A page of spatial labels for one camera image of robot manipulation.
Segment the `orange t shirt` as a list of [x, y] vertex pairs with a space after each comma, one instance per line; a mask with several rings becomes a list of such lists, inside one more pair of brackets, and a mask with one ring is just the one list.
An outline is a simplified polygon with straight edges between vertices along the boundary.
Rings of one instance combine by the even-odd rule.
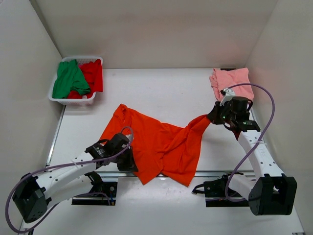
[[202, 136], [210, 123], [206, 115], [201, 115], [186, 127], [177, 127], [120, 104], [100, 138], [111, 139], [122, 128], [131, 127], [125, 133], [134, 134], [135, 175], [142, 184], [163, 174], [188, 187], [197, 170]]

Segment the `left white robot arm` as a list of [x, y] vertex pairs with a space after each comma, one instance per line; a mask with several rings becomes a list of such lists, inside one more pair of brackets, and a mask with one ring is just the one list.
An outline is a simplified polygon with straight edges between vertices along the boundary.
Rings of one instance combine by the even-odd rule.
[[117, 133], [87, 147], [70, 164], [25, 175], [12, 197], [24, 222], [37, 221], [48, 209], [72, 197], [105, 196], [96, 170], [115, 163], [120, 171], [136, 172], [132, 140], [132, 134]]

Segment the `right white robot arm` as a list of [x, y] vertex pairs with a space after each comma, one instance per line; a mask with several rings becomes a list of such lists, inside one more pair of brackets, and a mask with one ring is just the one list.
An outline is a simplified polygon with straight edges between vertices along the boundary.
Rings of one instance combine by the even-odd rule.
[[219, 190], [227, 199], [234, 192], [246, 200], [254, 215], [290, 215], [292, 212], [297, 182], [287, 176], [274, 162], [265, 143], [264, 131], [256, 121], [250, 119], [253, 102], [241, 96], [215, 102], [207, 118], [215, 125], [223, 125], [231, 131], [249, 160], [255, 174], [252, 181], [237, 174], [235, 169], [228, 179], [221, 181]]

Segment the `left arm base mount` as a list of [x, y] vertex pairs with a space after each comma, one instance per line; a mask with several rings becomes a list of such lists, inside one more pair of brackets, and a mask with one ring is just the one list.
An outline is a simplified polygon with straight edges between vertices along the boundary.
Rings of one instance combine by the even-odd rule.
[[117, 181], [103, 181], [96, 172], [86, 174], [91, 180], [92, 188], [88, 193], [72, 198], [72, 205], [84, 206], [115, 206]]

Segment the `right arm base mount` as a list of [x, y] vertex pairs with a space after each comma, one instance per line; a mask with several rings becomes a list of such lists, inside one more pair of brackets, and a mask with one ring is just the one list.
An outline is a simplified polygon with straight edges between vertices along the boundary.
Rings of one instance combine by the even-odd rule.
[[192, 190], [194, 195], [203, 194], [207, 208], [248, 207], [248, 201], [232, 202], [225, 196], [225, 186], [230, 173], [224, 174], [213, 181], [204, 181]]

